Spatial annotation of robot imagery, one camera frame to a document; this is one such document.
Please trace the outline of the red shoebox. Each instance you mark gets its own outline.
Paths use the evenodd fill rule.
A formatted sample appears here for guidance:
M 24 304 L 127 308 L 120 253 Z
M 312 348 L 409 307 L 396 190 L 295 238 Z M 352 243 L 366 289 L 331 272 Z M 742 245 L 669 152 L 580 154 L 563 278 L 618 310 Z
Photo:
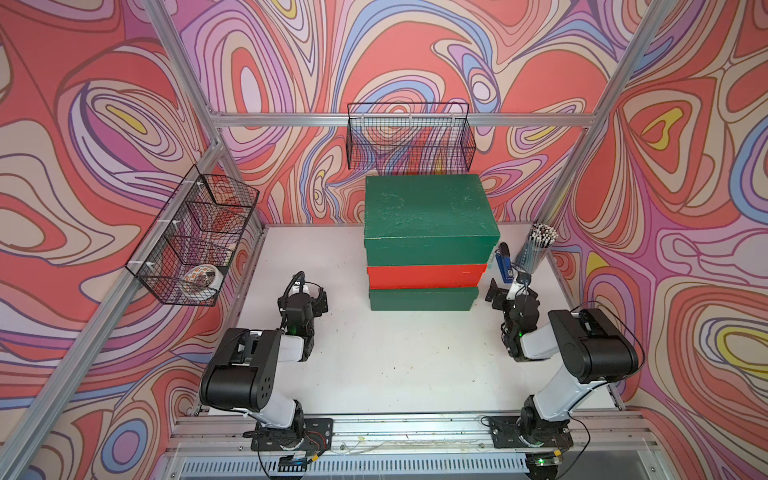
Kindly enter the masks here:
M 408 265 L 368 267 L 369 286 L 375 290 L 476 287 L 486 264 Z

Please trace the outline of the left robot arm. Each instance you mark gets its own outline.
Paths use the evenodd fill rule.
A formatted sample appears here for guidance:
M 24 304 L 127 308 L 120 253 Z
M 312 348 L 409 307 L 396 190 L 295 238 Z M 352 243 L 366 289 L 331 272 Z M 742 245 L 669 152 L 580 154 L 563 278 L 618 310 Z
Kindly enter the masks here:
M 327 293 L 313 282 L 296 280 L 277 306 L 279 328 L 230 328 L 224 333 L 204 370 L 199 399 L 212 410 L 253 418 L 268 430 L 301 435 L 303 407 L 275 390 L 277 367 L 309 359 L 315 346 L 315 320 L 329 310 Z

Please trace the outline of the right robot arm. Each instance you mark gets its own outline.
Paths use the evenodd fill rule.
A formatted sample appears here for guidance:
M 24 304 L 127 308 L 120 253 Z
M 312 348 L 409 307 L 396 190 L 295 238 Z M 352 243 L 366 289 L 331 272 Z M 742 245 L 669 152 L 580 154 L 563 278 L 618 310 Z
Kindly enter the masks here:
M 562 366 L 526 399 L 516 421 L 521 440 L 530 445 L 565 432 L 571 411 L 592 391 L 641 368 L 637 348 L 598 308 L 551 310 L 540 326 L 538 294 L 523 285 L 514 290 L 492 281 L 485 301 L 503 313 L 501 341 L 514 360 L 561 358 Z

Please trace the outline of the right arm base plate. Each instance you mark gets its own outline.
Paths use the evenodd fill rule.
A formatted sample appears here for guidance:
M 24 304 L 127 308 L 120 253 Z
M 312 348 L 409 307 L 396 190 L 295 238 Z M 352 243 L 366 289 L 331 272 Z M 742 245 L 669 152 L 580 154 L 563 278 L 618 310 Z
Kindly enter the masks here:
M 521 419 L 520 416 L 483 416 L 496 449 L 556 449 L 567 451 L 573 445 L 569 422 Z

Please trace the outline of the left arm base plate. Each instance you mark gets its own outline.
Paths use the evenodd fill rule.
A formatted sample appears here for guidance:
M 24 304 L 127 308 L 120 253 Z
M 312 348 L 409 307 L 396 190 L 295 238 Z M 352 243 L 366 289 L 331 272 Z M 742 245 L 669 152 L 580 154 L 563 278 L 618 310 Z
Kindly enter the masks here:
M 317 417 L 295 420 L 286 429 L 265 427 L 260 424 L 253 431 L 244 433 L 251 439 L 254 452 L 294 452 L 303 451 L 322 453 L 332 447 L 334 420 L 330 417 Z

